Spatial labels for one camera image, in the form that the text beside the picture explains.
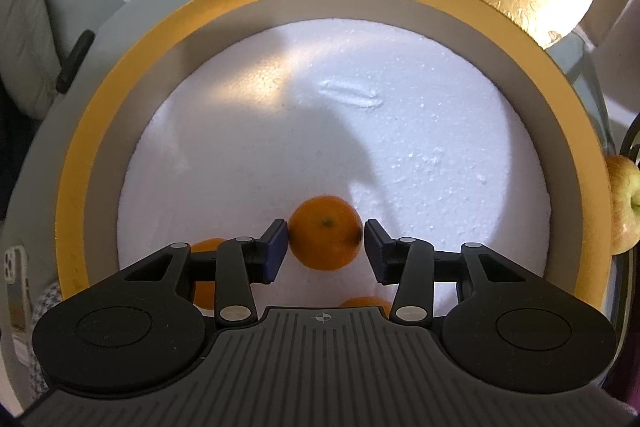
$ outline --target styrofoam disc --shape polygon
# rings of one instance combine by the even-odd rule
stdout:
[[[131,157],[118,213],[120,267],[175,241],[259,235],[319,194],[392,237],[460,251],[484,243],[541,275],[550,205],[526,128],[479,70],[392,26],[317,20],[272,28],[208,60],[156,112]],[[338,271],[292,255],[267,305],[393,299],[364,251]],[[434,311],[456,302],[436,286]]]

